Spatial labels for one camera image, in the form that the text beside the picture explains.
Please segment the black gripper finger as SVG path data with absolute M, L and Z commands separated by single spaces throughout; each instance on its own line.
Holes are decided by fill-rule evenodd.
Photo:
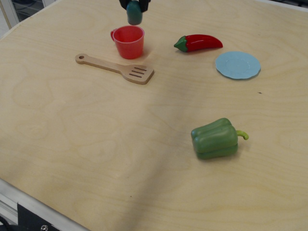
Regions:
M 121 7 L 126 10 L 129 4 L 129 0 L 119 0 L 119 2 L 120 2 Z
M 139 0 L 141 12 L 145 12 L 148 10 L 150 0 Z

